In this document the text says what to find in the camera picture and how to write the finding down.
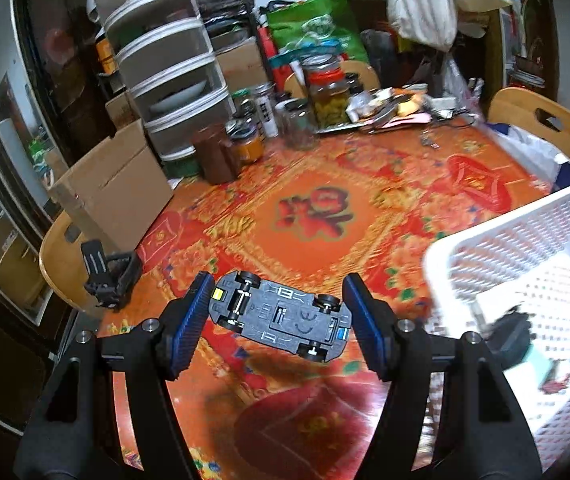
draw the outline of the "white laundry basket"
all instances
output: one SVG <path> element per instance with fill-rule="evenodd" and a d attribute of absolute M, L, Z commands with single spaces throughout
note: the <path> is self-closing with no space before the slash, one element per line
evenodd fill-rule
<path fill-rule="evenodd" d="M 531 314 L 536 350 L 570 363 L 570 187 L 437 241 L 423 267 L 435 332 L 458 338 L 479 330 L 476 296 L 512 282 L 521 311 Z M 441 395 L 442 382 L 433 381 L 437 411 Z M 521 407 L 546 470 L 570 443 L 570 382 L 560 393 L 532 392 Z"/>

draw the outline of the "red tablecloth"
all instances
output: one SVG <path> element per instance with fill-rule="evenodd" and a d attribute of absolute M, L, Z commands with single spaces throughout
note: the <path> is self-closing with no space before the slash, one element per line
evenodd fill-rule
<path fill-rule="evenodd" d="M 428 245 L 532 202 L 546 186 L 473 128 L 437 129 L 437 150 L 418 134 L 330 137 L 308 153 L 276 142 L 234 183 L 181 183 L 140 243 L 145 273 L 130 305 L 109 314 L 100 334 L 158 316 L 199 270 L 250 270 L 336 296 L 356 271 L 398 314 L 428 317 Z M 114 385 L 124 455 L 140 466 L 124 378 Z M 210 320 L 190 369 L 168 388 L 194 460 L 212 479 L 351 480 L 386 396 L 353 334 L 340 358 L 313 364 Z"/>

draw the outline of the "red character print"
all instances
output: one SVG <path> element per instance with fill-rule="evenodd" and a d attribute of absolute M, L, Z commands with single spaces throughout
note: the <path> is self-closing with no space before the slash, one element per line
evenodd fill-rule
<path fill-rule="evenodd" d="M 303 237 L 308 239 L 324 236 L 340 238 L 344 222 L 354 218 L 347 211 L 348 193 L 337 187 L 318 187 L 309 197 L 291 196 L 278 202 L 276 227 L 281 229 L 298 226 Z"/>

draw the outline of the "pickle jar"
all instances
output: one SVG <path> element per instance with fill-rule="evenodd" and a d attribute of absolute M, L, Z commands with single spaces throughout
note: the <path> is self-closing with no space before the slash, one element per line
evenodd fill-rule
<path fill-rule="evenodd" d="M 350 88 L 337 63 L 328 63 L 308 70 L 309 98 L 320 129 L 346 124 Z"/>

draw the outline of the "green bag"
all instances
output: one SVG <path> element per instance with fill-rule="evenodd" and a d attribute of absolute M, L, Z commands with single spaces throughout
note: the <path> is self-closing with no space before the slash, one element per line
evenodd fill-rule
<path fill-rule="evenodd" d="M 350 59 L 369 63 L 347 0 L 307 0 L 267 13 L 279 49 L 294 50 L 338 40 Z"/>

